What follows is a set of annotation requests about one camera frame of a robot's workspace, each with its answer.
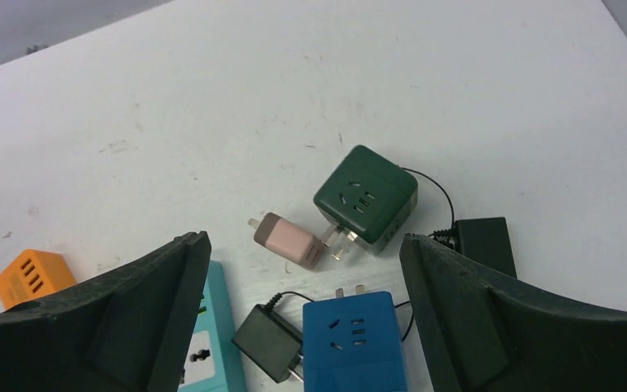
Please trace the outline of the teal power strip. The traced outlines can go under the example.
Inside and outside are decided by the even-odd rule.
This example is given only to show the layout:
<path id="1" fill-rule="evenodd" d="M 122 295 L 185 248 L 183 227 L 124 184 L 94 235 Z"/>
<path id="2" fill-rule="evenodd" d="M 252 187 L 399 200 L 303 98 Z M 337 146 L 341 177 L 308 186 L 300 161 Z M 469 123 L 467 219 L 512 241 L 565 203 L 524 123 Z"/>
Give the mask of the teal power strip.
<path id="1" fill-rule="evenodd" d="M 223 265 L 210 263 L 179 391 L 246 391 Z"/>

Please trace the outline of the black power adapter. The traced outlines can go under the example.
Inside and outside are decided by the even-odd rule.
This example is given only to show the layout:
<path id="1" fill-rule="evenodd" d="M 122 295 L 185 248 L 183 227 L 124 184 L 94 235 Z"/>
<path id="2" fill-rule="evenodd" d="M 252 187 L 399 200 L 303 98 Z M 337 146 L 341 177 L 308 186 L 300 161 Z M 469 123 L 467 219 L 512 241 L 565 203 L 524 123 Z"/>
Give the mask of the black power adapter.
<path id="1" fill-rule="evenodd" d="M 394 181 L 400 180 L 400 171 L 428 180 L 447 200 L 451 214 L 450 226 L 432 232 L 430 239 L 502 274 L 513 278 L 517 276 L 507 220 L 503 216 L 458 220 L 451 196 L 435 179 L 420 171 L 400 167 L 391 175 Z"/>

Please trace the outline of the blue plug adapter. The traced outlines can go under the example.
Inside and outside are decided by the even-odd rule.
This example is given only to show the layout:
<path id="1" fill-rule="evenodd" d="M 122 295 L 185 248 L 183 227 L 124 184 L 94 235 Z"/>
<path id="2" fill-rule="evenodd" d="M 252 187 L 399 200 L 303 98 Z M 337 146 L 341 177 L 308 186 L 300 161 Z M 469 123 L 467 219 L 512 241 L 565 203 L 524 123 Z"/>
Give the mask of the blue plug adapter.
<path id="1" fill-rule="evenodd" d="M 303 306 L 305 392 L 408 391 L 401 332 L 389 292 Z"/>

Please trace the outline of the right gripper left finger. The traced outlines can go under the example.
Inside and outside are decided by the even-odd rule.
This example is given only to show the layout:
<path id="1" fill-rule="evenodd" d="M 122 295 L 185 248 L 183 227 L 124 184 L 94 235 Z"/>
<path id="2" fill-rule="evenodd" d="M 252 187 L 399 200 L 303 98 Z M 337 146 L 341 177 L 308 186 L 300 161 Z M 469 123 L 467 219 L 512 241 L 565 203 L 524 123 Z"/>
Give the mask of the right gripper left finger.
<path id="1" fill-rule="evenodd" d="M 0 313 L 0 391 L 175 391 L 211 259 L 188 232 Z"/>

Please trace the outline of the white charger plug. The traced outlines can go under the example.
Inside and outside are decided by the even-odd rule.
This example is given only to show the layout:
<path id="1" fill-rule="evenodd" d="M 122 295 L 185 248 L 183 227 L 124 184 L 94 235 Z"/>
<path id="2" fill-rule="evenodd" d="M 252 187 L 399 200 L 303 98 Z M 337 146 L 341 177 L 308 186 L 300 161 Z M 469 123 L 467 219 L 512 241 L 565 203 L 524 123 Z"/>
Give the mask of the white charger plug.
<path id="1" fill-rule="evenodd" d="M 316 266 L 326 249 L 319 237 L 273 212 L 247 223 L 255 230 L 256 243 L 307 270 Z"/>

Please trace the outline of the green cube plug adapter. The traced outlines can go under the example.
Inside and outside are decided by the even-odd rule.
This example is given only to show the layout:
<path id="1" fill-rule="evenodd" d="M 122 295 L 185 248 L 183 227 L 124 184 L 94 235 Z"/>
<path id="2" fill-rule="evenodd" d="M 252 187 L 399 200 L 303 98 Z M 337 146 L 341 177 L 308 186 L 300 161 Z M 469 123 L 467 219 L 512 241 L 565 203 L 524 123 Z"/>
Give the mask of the green cube plug adapter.
<path id="1" fill-rule="evenodd" d="M 418 181 L 372 149 L 357 145 L 313 196 L 331 223 L 324 243 L 338 261 L 356 244 L 378 255 L 414 212 Z"/>

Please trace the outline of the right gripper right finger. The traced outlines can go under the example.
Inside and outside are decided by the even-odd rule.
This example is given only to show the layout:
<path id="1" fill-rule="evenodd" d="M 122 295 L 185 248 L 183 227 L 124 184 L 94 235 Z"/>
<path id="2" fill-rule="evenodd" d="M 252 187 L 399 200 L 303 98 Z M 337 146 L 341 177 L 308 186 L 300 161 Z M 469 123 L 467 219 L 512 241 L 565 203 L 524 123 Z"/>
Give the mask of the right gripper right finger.
<path id="1" fill-rule="evenodd" d="M 627 311 L 407 234 L 399 260 L 436 391 L 627 391 Z"/>

